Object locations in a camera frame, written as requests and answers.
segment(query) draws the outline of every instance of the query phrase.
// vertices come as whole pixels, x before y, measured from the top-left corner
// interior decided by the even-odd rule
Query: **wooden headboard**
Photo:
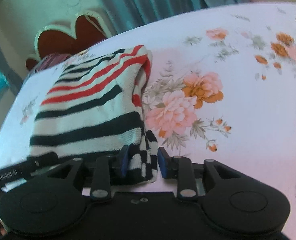
[[[70,28],[53,24],[38,32],[35,37],[35,53],[27,58],[26,68],[31,70],[51,53],[74,55],[111,36],[99,14],[92,11],[77,14]]]

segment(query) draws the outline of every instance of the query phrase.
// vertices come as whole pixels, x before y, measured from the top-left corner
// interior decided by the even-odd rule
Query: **finger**
[[[4,236],[7,233],[7,231],[4,228],[0,228],[0,234]]]

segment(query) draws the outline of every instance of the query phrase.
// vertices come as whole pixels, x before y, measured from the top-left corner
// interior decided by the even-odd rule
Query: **orange flower print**
[[[288,57],[285,47],[279,43],[271,43],[271,49],[280,57]]]
[[[281,64],[278,63],[278,62],[274,62],[273,66],[274,66],[275,68],[277,68],[277,69],[282,68]]]
[[[225,130],[226,132],[229,132],[229,131],[231,130],[231,126],[224,126],[224,130]]]
[[[211,39],[211,40],[223,40],[226,38],[228,34],[227,30],[224,30],[222,28],[217,28],[213,30],[207,30],[206,35]]]
[[[287,35],[285,33],[278,33],[276,35],[276,38],[278,41],[282,42],[283,44],[289,46],[291,43],[294,42],[294,39],[290,36],[290,35]]]
[[[267,60],[261,55],[255,55],[255,59],[257,60],[258,63],[264,64],[264,65],[268,64]]]
[[[209,145],[208,149],[210,149],[212,152],[215,152],[215,151],[217,151],[217,146],[216,146],[216,144]]]
[[[162,130],[162,129],[160,129],[160,131],[159,131],[159,137],[162,137],[162,138],[164,138],[165,136],[166,136],[166,131],[164,131],[164,130]]]
[[[184,84],[186,87],[182,91],[185,97],[197,97],[195,109],[201,108],[204,101],[214,103],[224,98],[223,92],[220,91],[223,85],[217,73],[209,72],[204,76],[192,73],[184,78]]]
[[[215,122],[216,122],[217,125],[221,125],[222,122],[223,122],[223,119],[217,119]]]

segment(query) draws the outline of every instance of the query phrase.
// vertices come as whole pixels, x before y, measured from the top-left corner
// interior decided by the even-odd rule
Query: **circular pad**
[[[25,236],[62,232],[84,210],[81,193],[58,178],[32,179],[0,199],[0,219],[5,228]]]
[[[219,181],[204,196],[202,208],[219,227],[240,234],[281,230],[290,212],[284,194],[249,178]]]
[[[230,197],[231,205],[244,212],[257,212],[267,206],[267,199],[264,195],[253,191],[242,191]]]

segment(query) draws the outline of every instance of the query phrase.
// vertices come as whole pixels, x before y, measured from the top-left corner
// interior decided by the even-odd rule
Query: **black stripe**
[[[73,68],[73,67],[79,66],[79,65],[84,64],[84,63],[89,63],[89,62],[91,62],[91,61],[93,61],[93,60],[99,59],[99,58],[104,57],[104,56],[105,56],[105,55],[100,56],[100,57],[96,57],[96,58],[92,58],[92,59],[87,60],[87,61],[84,61],[84,62],[82,62],[82,63],[80,63],[80,64],[72,64],[72,65],[69,65],[68,67],[66,67],[66,68],[63,70],[63,72],[62,72],[62,74],[61,74],[60,76],[62,76],[63,74],[65,74],[65,71],[66,71],[66,70],[69,70],[69,69],[71,69],[71,68]]]
[[[147,151],[141,151],[139,149],[139,145],[137,144],[131,144],[129,147],[129,159],[132,159],[132,157],[136,154],[140,155],[141,163],[147,162]]]
[[[110,179],[112,185],[132,185],[146,180],[143,176],[141,176],[141,169],[127,171],[127,174],[124,178],[113,176]]]
[[[142,121],[142,124],[141,124],[141,136],[145,136],[145,127],[144,127],[144,121]]]
[[[95,126],[83,127],[65,133],[56,135],[35,135],[31,137],[30,145],[59,146],[93,138],[114,136],[134,128],[141,128],[141,119],[138,112],[123,114]]]
[[[151,164],[146,163],[146,180],[150,180],[153,178]]]
[[[151,130],[148,130],[146,132],[146,136],[147,136],[148,141],[157,142],[157,139],[156,139],[155,135],[153,134],[153,132]]]
[[[69,70],[69,69],[71,69],[71,68],[73,68],[73,67],[76,67],[76,66],[78,66],[78,65],[81,65],[81,64],[84,64],[84,63],[89,63],[89,62],[91,62],[91,61],[93,61],[93,60],[96,60],[96,59],[99,59],[99,58],[101,58],[101,57],[106,57],[106,56],[108,56],[108,55],[112,55],[112,54],[123,53],[125,50],[126,50],[126,49],[118,49],[118,50],[116,50],[114,53],[111,53],[111,54],[106,54],[106,55],[102,55],[102,56],[100,56],[100,57],[92,58],[92,59],[87,60],[87,61],[84,61],[84,62],[82,62],[82,63],[80,63],[80,64],[72,64],[72,65],[69,65],[68,67],[66,67],[66,68],[64,69],[63,72],[65,72],[66,70]]]
[[[101,64],[102,62],[104,62],[104,61],[110,61],[110,60],[112,60],[115,56],[116,56],[117,54],[113,54],[112,56],[110,56],[110,57],[103,57],[103,58],[101,58],[95,65],[93,65],[93,66],[90,66],[90,67],[87,67],[87,68],[78,68],[78,69],[73,69],[73,70],[71,70],[71,71],[69,71],[69,72],[66,72],[66,73],[63,73],[62,75],[61,75],[61,77],[62,76],[64,76],[64,75],[66,75],[66,74],[71,74],[71,73],[81,73],[81,72],[85,72],[85,71],[87,71],[86,73],[84,73],[82,76],[80,76],[80,77],[76,77],[76,78],[61,78],[61,79],[58,79],[57,81],[56,81],[56,83],[55,84],[57,84],[57,83],[60,83],[60,82],[74,82],[74,81],[79,81],[80,79],[82,79],[84,76],[86,76],[86,75],[88,75],[96,66],[98,66],[99,64]]]
[[[149,142],[148,142],[148,139],[147,139],[146,136],[145,136],[145,143],[146,143],[146,149],[147,149],[147,150],[150,150]]]
[[[150,159],[151,159],[151,167],[153,169],[157,169],[157,155],[150,155]]]
[[[77,69],[73,69],[73,70],[71,70],[71,71],[69,71],[69,72],[65,72],[65,73],[63,73],[61,76],[65,75],[65,74],[70,74],[70,73],[80,73],[80,72],[84,72],[84,71],[87,71],[87,70],[92,70],[94,67],[96,67],[97,65],[99,65],[100,62],[103,61],[103,59],[106,59],[106,60],[109,59],[109,60],[110,60],[110,59],[114,58],[117,54],[119,54],[119,53],[123,53],[125,50],[126,50],[126,49],[119,49],[119,50],[115,51],[114,53],[110,54],[110,55],[112,55],[111,57],[109,57],[109,55],[104,56],[102,59],[100,59],[100,60],[98,61],[98,63],[96,63],[96,64],[93,65],[93,66],[86,67],[86,68],[77,68]]]
[[[35,120],[39,120],[42,118],[54,118],[59,116],[65,116],[65,115],[74,114],[77,112],[82,112],[87,109],[94,108],[96,106],[103,106],[106,102],[108,102],[109,100],[112,100],[121,92],[122,92],[122,89],[120,88],[120,86],[115,85],[109,92],[104,94],[101,98],[96,98],[64,110],[42,111],[37,114],[37,116],[35,117]]]

